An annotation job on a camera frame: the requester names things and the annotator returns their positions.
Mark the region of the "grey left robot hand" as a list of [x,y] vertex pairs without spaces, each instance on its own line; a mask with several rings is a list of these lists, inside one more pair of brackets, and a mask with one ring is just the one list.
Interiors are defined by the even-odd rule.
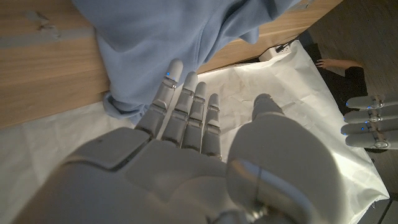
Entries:
[[397,96],[373,95],[350,98],[352,111],[343,116],[341,133],[353,147],[376,150],[397,149]]

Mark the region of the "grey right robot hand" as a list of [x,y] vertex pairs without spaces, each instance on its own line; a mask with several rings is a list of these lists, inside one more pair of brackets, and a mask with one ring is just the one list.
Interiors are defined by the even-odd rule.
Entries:
[[171,61],[135,128],[80,146],[15,223],[342,223],[344,190],[325,145],[270,95],[254,101],[221,160],[220,102]]

